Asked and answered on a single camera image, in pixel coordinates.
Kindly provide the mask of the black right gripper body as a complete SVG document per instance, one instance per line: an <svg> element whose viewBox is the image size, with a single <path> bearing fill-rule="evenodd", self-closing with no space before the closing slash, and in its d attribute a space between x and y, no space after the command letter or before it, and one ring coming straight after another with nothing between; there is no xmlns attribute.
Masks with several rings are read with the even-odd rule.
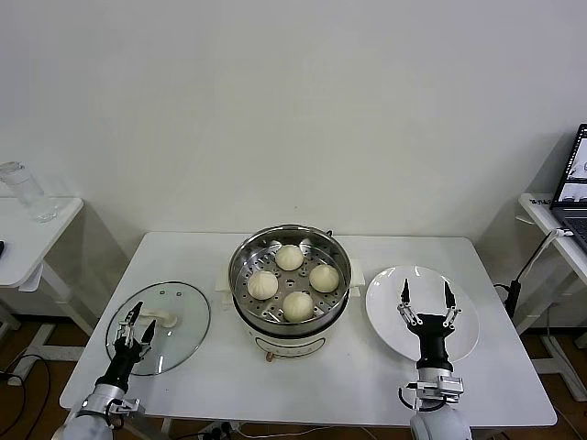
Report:
<svg viewBox="0 0 587 440"><path fill-rule="evenodd" d="M437 314L419 313L411 333L419 340L420 359L418 369L452 369L445 339L454 332L450 325L444 325L445 317Z"/></svg>

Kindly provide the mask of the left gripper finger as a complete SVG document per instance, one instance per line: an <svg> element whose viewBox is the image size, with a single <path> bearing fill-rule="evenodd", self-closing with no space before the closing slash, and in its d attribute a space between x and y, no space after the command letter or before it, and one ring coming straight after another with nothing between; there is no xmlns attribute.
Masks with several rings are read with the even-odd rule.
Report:
<svg viewBox="0 0 587 440"><path fill-rule="evenodd" d="M142 305L143 301L139 301L119 322L115 343L122 341L124 345L134 344L135 323L140 315Z"/></svg>
<svg viewBox="0 0 587 440"><path fill-rule="evenodd" d="M147 326L142 337L138 341L138 353L140 355L146 355L151 350L151 341L154 337L156 328L156 320L153 319Z"/></svg>

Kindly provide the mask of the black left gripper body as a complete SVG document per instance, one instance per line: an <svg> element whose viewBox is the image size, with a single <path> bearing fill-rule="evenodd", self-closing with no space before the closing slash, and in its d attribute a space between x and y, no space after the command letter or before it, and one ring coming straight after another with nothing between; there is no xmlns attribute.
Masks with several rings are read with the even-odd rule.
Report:
<svg viewBox="0 0 587 440"><path fill-rule="evenodd" d="M133 341L131 346L127 346L124 341L116 341L114 348L115 355L110 365L105 374L98 378L94 385L111 385L122 391L127 391L132 369L135 364L140 362L141 345L137 341Z"/></svg>

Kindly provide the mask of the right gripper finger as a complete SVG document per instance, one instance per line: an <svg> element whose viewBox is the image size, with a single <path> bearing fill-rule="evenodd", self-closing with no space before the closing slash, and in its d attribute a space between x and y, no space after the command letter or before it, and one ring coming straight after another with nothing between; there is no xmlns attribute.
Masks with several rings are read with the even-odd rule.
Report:
<svg viewBox="0 0 587 440"><path fill-rule="evenodd" d="M400 302L397 305L397 310L403 318L404 322L408 326L420 325L420 318L411 307L408 279L404 280L404 285L400 295Z"/></svg>
<svg viewBox="0 0 587 440"><path fill-rule="evenodd" d="M461 309L456 304L456 297L452 292L447 281L444 282L444 295L447 312L443 322L443 326L447 328L454 328L454 322L461 313Z"/></svg>

